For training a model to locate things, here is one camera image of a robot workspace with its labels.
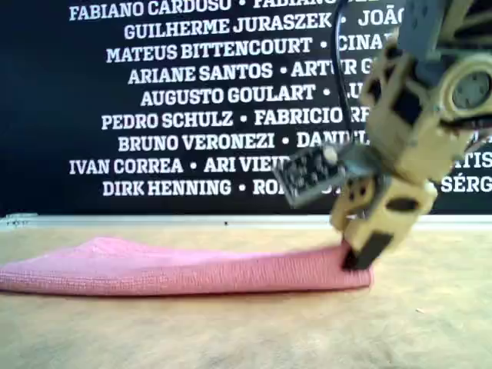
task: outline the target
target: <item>black wire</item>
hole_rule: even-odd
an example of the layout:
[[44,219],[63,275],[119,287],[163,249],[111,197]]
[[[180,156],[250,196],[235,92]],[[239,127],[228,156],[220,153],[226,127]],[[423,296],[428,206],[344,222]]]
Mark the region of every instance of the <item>black wire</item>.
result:
[[337,3],[337,7],[334,10],[334,24],[331,29],[331,62],[333,64],[333,71],[335,77],[335,84],[337,86],[338,100],[341,107],[342,116],[345,122],[345,126],[348,131],[348,137],[350,142],[355,142],[354,131],[352,129],[352,110],[348,102],[347,91],[345,89],[344,74],[341,71],[341,58],[340,58],[340,27],[341,16],[344,7],[348,4],[348,0],[340,0]]

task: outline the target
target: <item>beige tabletop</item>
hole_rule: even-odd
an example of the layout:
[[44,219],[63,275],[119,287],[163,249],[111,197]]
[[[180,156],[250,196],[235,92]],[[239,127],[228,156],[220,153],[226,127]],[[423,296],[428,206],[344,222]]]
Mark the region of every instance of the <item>beige tabletop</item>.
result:
[[[173,248],[279,251],[322,230],[53,228],[0,233],[0,264],[118,236]],[[371,289],[194,298],[0,294],[2,369],[490,369],[492,237],[415,231]]]

